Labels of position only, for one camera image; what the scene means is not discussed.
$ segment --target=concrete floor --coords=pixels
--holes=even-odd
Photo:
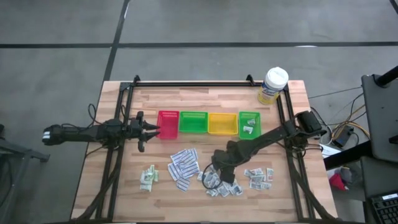
[[[123,0],[0,1],[0,44],[111,43]],[[397,41],[388,0],[131,1],[121,42]],[[89,123],[110,49],[0,49],[0,123],[9,141],[50,153],[30,163],[12,223],[68,220],[86,144],[45,147],[42,130]],[[111,80],[261,79],[271,67],[305,80],[309,96],[360,86],[397,65],[398,47],[119,49]],[[331,123],[361,90],[310,100]],[[366,118],[358,120],[366,125]],[[363,221],[361,204],[335,194],[339,217]]]

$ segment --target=red object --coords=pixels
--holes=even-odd
[[[344,191],[346,190],[340,174],[335,174],[332,177],[330,177],[329,183],[330,185],[337,187],[339,190],[344,190]]]
[[[160,134],[156,135],[159,139],[176,139],[178,136],[179,111],[159,111],[157,115],[157,125]]]

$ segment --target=wooden tabletop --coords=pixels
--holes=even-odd
[[[97,120],[106,121],[114,116],[120,82],[104,82],[98,105]],[[294,113],[309,110],[310,105],[301,80],[289,81]],[[261,114],[262,133],[280,126],[277,105],[262,105],[256,99],[258,87],[144,87],[134,88],[130,117],[144,112],[148,123],[156,124],[159,110],[207,111],[238,113],[258,111]],[[286,118],[287,109],[284,102]],[[114,222],[274,222],[296,221],[292,186],[285,150],[273,144],[259,151],[249,162],[238,166],[236,179],[243,187],[240,196],[210,197],[205,193],[196,175],[191,177],[187,192],[179,190],[171,178],[167,164],[170,155],[195,147],[203,170],[210,163],[215,149],[226,149],[228,140],[237,136],[179,133],[176,140],[151,139],[145,152],[137,149],[137,141],[126,141],[114,211]],[[88,152],[100,145],[92,143]],[[86,158],[78,186],[72,218],[78,217],[98,193],[103,175],[106,150]],[[320,151],[307,151],[304,158],[310,188],[327,211],[336,217],[325,166]],[[152,192],[140,190],[140,175],[151,164],[159,170],[160,180],[154,182]],[[270,190],[249,188],[245,169],[267,167],[274,169]],[[104,216],[108,211],[110,190],[105,200]],[[303,209],[307,212],[303,193]]]

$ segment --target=electronics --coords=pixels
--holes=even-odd
[[[337,147],[344,147],[353,134],[354,128],[351,126],[344,126],[343,130],[337,133],[337,136],[332,140],[332,143]]]
[[[398,223],[398,190],[369,198],[378,224]]]

